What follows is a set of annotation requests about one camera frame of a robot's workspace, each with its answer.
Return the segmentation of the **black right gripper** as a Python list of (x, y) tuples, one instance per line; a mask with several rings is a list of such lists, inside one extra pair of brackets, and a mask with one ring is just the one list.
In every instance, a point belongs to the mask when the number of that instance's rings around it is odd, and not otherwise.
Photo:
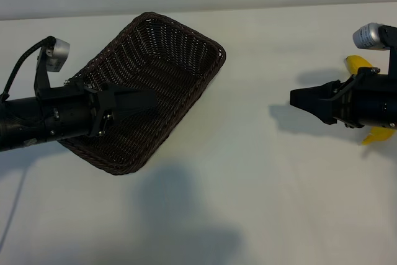
[(385, 100), (381, 98), (379, 68), (361, 67), (348, 80), (290, 91), (290, 104), (332, 125), (348, 128), (385, 127)]

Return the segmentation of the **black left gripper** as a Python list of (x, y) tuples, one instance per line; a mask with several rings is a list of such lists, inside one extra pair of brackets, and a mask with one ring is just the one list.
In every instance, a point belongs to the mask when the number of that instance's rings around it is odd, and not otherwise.
[(157, 107), (157, 98), (151, 89), (106, 83), (100, 91), (77, 79), (57, 88), (40, 86), (39, 106), (42, 113), (39, 142), (47, 143), (79, 136), (102, 136), (107, 121), (116, 123), (151, 113)]

